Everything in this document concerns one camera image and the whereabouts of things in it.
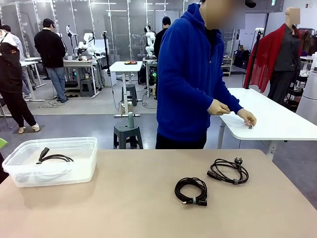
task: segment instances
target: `man's hand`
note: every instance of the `man's hand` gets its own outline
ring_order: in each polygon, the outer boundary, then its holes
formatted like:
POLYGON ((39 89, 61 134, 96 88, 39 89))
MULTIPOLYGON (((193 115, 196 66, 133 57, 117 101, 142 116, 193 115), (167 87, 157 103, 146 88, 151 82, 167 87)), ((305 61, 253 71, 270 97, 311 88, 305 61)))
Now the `man's hand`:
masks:
POLYGON ((230 113, 229 107, 226 104, 223 104, 216 99, 212 101, 212 104, 209 106, 207 111, 210 115, 219 115, 219 116, 230 113))
POLYGON ((238 111, 238 116, 244 120, 247 126, 254 126, 257 123, 256 117, 244 108, 238 111))

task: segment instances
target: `plastic bin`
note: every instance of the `plastic bin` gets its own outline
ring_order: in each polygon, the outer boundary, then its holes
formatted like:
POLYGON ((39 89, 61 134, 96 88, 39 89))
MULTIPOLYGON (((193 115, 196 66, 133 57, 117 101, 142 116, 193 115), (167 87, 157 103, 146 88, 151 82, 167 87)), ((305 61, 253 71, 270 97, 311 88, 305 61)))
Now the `plastic bin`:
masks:
POLYGON ((20 144, 2 163, 18 187, 88 182, 96 167, 98 141, 94 137, 29 140, 20 144), (51 159, 37 165, 45 147, 48 155, 62 154, 74 162, 51 159))

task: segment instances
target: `white sneaker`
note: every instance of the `white sneaker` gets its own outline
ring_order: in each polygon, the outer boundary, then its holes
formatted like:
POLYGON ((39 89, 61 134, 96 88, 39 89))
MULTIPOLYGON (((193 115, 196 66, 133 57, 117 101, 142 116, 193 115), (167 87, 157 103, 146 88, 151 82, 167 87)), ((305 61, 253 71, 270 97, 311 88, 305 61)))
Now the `white sneaker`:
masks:
POLYGON ((32 98, 32 95, 31 94, 25 94, 23 96, 24 99, 31 99, 32 98))
POLYGON ((35 132, 38 132, 40 130, 40 126, 36 123, 34 126, 32 126, 32 129, 35 131, 35 132))
POLYGON ((23 133, 24 133, 24 128, 25 128, 25 127, 20 127, 18 133, 19 133, 19 134, 23 134, 23 133))

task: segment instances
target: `person in black jacket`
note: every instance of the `person in black jacket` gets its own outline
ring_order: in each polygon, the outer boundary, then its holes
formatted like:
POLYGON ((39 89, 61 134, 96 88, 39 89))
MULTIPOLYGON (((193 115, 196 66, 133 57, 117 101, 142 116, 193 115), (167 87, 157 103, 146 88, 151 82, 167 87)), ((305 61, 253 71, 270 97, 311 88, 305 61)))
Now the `person in black jacket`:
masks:
POLYGON ((65 103, 68 99, 64 94, 65 72, 63 57, 66 50, 62 39, 53 32, 54 22, 50 19, 43 20, 43 30, 34 37, 35 48, 41 55, 43 65, 52 80, 57 92, 57 101, 65 103))
POLYGON ((12 35, 1 30, 0 21, 0 94, 19 125, 19 134, 24 132, 24 120, 35 130, 40 127, 30 112, 22 95, 22 67, 20 52, 12 35))
MULTIPOLYGON (((162 20, 163 30, 161 30, 160 32, 157 33, 157 36, 156 36, 155 42, 154 42, 154 55, 157 57, 157 59, 159 59, 159 50, 160 50, 160 45, 162 43, 163 35, 170 25, 171 25, 171 22, 170 22, 169 17, 165 16, 162 20)), ((157 75, 157 85, 155 87, 156 97, 154 97, 154 99, 158 98, 158 86, 159 86, 159 77, 157 75)))

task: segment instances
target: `red scarf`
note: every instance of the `red scarf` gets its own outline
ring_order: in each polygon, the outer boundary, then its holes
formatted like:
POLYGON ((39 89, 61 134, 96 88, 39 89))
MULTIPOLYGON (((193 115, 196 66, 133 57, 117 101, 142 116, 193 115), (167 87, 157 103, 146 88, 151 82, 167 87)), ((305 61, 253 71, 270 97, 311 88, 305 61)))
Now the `red scarf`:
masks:
MULTIPOLYGON (((252 77, 250 85, 257 85, 261 90, 261 93, 265 91, 267 83, 271 79, 271 76, 274 71, 274 65, 276 58, 278 56, 279 50, 282 45, 282 41, 285 34, 286 24, 283 24, 276 31, 271 32, 267 36, 260 39, 259 48, 256 56, 256 61, 254 63, 252 77)), ((301 34, 298 29, 297 35, 298 38, 301 37, 301 34)), ((255 47, 253 47, 251 55, 254 54, 255 47)), ((247 87, 247 79, 251 70, 252 57, 250 57, 247 67, 246 80, 244 81, 243 87, 247 87)))

